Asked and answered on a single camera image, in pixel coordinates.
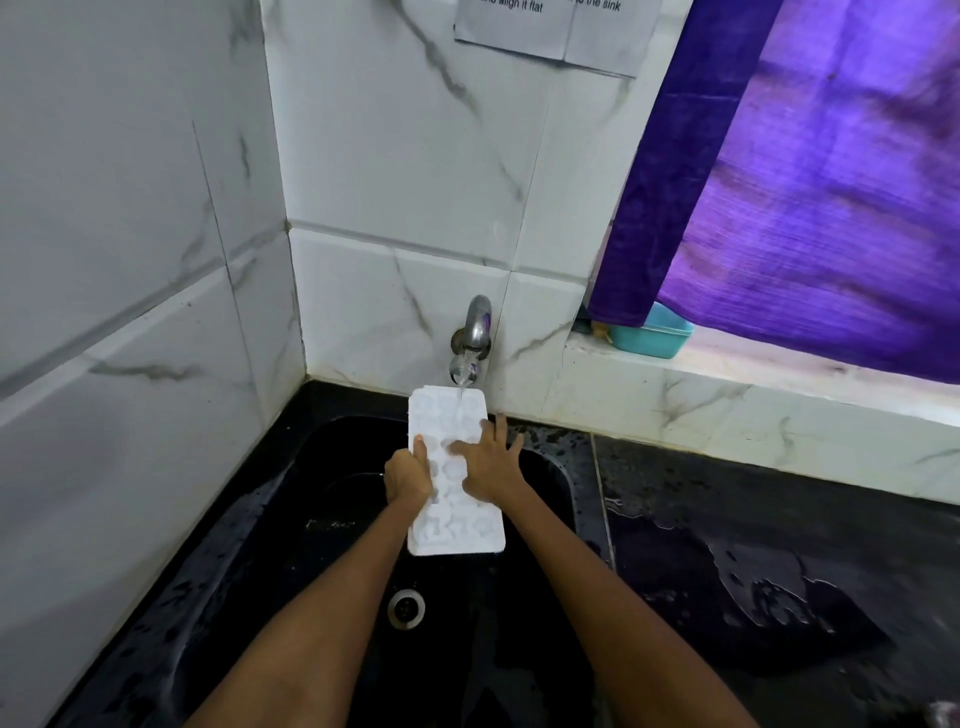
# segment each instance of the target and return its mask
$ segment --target forearm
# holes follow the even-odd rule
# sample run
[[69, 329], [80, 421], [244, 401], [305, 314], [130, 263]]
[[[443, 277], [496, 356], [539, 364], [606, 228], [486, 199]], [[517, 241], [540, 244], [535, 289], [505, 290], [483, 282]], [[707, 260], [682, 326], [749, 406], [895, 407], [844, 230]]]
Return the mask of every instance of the forearm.
[[627, 725], [756, 726], [712, 669], [526, 483], [502, 504]]
[[420, 510], [399, 499], [257, 635], [190, 719], [205, 726], [340, 726], [376, 611]]

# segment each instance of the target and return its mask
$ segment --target paper sign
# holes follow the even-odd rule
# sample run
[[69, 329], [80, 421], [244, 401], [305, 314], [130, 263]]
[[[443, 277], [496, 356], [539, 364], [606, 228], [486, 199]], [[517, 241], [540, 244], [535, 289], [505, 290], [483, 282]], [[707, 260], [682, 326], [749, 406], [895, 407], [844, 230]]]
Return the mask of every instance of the paper sign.
[[460, 0], [454, 37], [559, 61], [575, 0]]
[[635, 77], [661, 0], [459, 0], [458, 40]]

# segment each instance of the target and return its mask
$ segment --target white wall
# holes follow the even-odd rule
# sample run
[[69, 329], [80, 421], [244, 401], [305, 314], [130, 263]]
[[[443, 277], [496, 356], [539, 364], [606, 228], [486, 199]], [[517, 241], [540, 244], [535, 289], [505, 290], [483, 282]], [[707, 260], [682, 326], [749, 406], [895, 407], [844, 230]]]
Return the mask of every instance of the white wall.
[[689, 0], [635, 81], [453, 41], [452, 0], [264, 0], [311, 376], [447, 383], [476, 293], [491, 409], [960, 502], [960, 387], [698, 331], [672, 362], [569, 335]]
[[303, 377], [258, 8], [0, 6], [0, 725], [42, 724]]

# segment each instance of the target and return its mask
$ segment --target ice cube tray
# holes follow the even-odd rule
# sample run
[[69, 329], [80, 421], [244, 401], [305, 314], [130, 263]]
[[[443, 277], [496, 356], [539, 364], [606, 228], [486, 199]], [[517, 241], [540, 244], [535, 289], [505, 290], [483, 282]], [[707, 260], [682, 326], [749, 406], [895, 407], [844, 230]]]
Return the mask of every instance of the ice cube tray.
[[480, 442], [480, 421], [487, 419], [487, 400], [478, 389], [421, 387], [408, 402], [410, 450], [422, 435], [430, 459], [434, 496], [407, 532], [414, 556], [502, 551], [507, 544], [503, 514], [464, 492], [467, 461], [446, 447], [454, 440]]

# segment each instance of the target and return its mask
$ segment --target chrome faucet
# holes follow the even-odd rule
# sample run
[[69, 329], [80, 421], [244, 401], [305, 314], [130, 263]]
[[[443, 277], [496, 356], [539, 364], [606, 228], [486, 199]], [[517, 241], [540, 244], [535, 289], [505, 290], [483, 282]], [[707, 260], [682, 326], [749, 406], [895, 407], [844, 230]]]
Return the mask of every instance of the chrome faucet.
[[470, 386], [477, 379], [477, 362], [490, 354], [492, 306], [486, 296], [474, 296], [467, 309], [463, 328], [453, 332], [450, 348], [455, 354], [450, 361], [450, 378], [454, 384]]

